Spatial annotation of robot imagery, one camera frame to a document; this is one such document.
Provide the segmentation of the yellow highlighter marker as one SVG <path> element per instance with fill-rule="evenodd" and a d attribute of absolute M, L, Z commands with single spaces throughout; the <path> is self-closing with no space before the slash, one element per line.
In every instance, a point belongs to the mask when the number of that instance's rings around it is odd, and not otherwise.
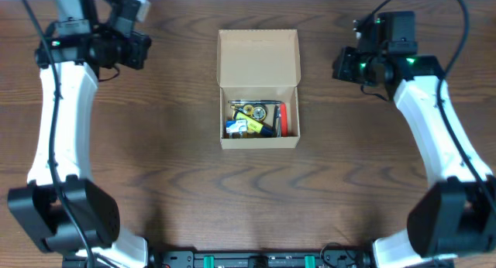
<path fill-rule="evenodd" d="M 252 119 L 248 115 L 242 113 L 241 111 L 235 111 L 233 113 L 233 118 L 235 120 L 243 119 L 246 120 L 247 128 L 253 130 L 254 132 L 259 133 L 265 137 L 271 137 L 274 133 L 273 130 L 268 126 L 264 125 L 262 122 L 258 122 L 255 119 Z"/>

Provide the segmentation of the brown cardboard box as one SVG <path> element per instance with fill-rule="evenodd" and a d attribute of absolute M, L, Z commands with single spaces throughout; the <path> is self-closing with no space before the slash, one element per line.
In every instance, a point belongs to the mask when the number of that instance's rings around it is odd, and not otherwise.
<path fill-rule="evenodd" d="M 300 139 L 298 83 L 301 64 L 295 29 L 221 29 L 217 46 L 220 97 L 220 143 L 223 149 L 295 148 Z M 278 100 L 286 104 L 288 135 L 265 137 L 251 129 L 252 138 L 230 139 L 226 121 L 235 120 L 229 100 Z M 274 107 L 265 105 L 261 121 L 273 130 Z"/>

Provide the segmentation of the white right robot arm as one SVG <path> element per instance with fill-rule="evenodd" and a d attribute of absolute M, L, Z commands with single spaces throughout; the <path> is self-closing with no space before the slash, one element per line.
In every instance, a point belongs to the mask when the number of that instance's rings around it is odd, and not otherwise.
<path fill-rule="evenodd" d="M 470 143 L 450 101 L 445 71 L 421 55 L 413 12 L 358 19 L 358 44 L 344 47 L 333 77 L 381 87 L 402 113 L 421 154 L 428 190 L 405 229 L 375 240 L 370 267 L 432 266 L 495 248 L 495 177 Z"/>

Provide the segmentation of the black pen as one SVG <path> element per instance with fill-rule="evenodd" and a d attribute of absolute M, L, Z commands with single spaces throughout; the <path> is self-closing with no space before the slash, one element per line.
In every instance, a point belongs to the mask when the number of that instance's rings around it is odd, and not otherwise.
<path fill-rule="evenodd" d="M 281 104 L 282 101 L 278 101 L 278 100 L 267 100 L 267 99 L 264 99 L 264 100 L 229 100 L 228 101 L 229 104 L 239 104 L 239 105 L 245 105 L 245 104 L 260 104 L 260 105 L 278 105 L 278 104 Z"/>

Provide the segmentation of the red black stapler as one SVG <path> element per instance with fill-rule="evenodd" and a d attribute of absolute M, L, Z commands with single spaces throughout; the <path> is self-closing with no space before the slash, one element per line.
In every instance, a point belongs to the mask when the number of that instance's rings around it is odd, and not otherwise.
<path fill-rule="evenodd" d="M 274 107 L 274 136 L 277 138 L 288 135 L 288 114 L 285 103 L 280 103 Z"/>

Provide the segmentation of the correction tape dispenser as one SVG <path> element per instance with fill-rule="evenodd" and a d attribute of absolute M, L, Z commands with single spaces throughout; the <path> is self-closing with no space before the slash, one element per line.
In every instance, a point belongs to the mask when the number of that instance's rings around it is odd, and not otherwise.
<path fill-rule="evenodd" d="M 262 104 L 234 104 L 231 109 L 241 111 L 256 121 L 263 121 L 267 117 L 267 107 Z"/>

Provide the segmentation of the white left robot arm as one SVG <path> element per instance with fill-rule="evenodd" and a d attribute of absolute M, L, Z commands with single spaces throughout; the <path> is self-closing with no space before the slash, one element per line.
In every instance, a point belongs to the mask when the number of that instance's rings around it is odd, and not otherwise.
<path fill-rule="evenodd" d="M 55 0 L 57 19 L 38 29 L 34 53 L 43 104 L 24 187 L 8 207 L 42 253 L 65 267 L 154 267 L 148 242 L 122 227 L 116 201 L 93 179 L 89 156 L 93 101 L 101 69 L 143 68 L 151 40 L 136 30 L 147 0 Z"/>

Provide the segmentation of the blue white staples box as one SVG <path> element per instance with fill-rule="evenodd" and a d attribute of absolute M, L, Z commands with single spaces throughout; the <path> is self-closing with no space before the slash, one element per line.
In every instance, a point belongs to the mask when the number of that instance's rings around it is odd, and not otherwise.
<path fill-rule="evenodd" d="M 247 120 L 238 119 L 226 121 L 226 133 L 244 133 L 247 131 Z"/>

